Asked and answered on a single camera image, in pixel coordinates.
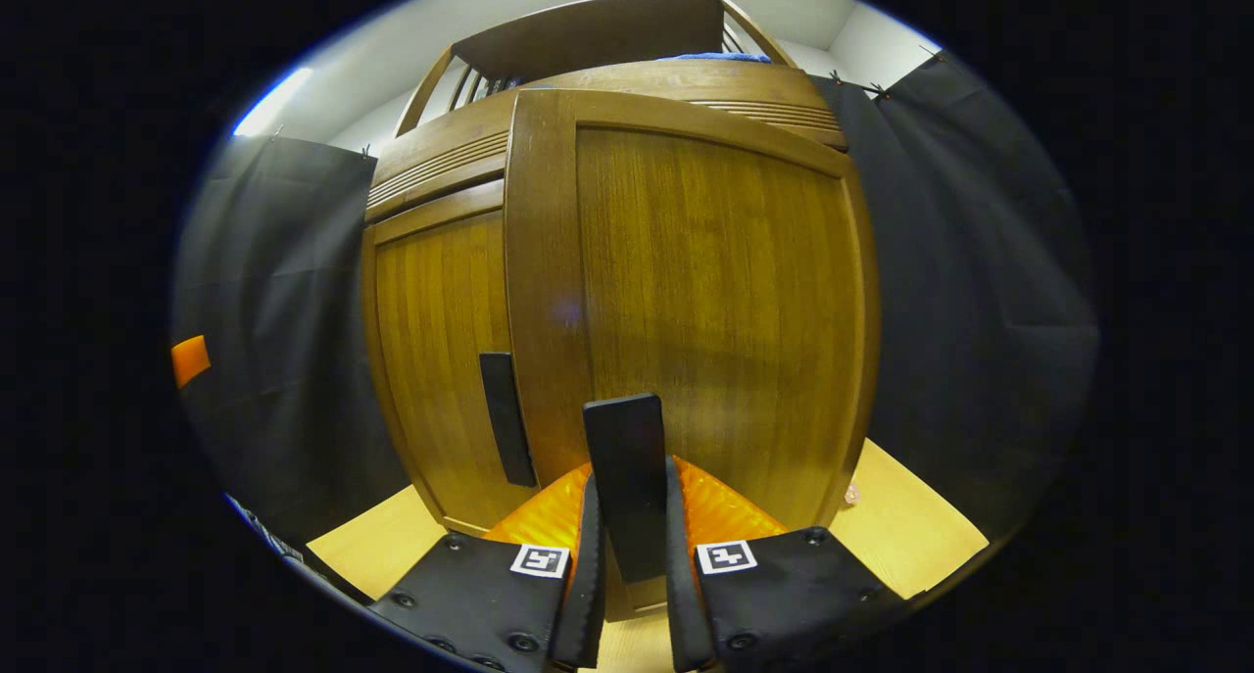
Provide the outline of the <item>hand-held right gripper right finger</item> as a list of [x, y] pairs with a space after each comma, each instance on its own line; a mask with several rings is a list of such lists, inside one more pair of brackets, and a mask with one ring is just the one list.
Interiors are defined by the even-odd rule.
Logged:
[[823, 526], [789, 530], [665, 459], [666, 597], [678, 672], [829, 672], [908, 602]]

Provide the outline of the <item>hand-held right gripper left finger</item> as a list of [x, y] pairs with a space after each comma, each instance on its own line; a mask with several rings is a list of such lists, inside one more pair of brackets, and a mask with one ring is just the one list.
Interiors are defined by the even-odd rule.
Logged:
[[582, 464], [480, 536], [449, 533], [372, 615], [464, 672], [577, 672], [599, 660], [604, 531]]

